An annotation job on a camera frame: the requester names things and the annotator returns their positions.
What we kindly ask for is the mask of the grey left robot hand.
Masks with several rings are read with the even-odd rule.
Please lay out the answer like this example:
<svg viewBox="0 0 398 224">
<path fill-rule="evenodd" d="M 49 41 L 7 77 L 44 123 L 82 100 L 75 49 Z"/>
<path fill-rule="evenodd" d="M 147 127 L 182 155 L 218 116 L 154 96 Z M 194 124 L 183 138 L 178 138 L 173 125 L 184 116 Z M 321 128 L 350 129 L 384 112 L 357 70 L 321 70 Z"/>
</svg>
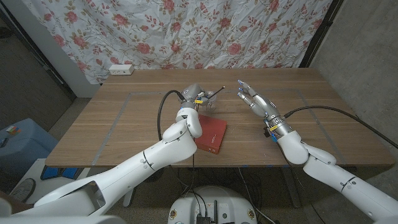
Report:
<svg viewBox="0 0 398 224">
<path fill-rule="evenodd" d="M 198 106 L 211 107 L 216 101 L 216 95 L 213 91 L 204 90 L 199 84 L 195 83 L 182 91 L 184 100 L 181 101 L 182 108 L 196 109 Z"/>
</svg>

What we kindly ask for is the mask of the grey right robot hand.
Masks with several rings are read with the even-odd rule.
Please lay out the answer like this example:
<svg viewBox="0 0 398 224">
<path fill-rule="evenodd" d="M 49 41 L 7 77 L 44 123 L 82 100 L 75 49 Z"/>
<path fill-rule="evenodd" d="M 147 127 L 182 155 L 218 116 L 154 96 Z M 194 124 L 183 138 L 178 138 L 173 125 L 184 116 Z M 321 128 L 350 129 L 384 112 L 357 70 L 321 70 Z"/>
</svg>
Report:
<svg viewBox="0 0 398 224">
<path fill-rule="evenodd" d="M 293 131 L 271 100 L 261 96 L 248 83 L 242 80 L 238 80 L 238 83 L 240 85 L 238 92 L 239 98 L 250 107 L 255 115 L 264 120 L 267 131 L 266 136 L 274 136 L 276 139 L 279 139 Z"/>
</svg>

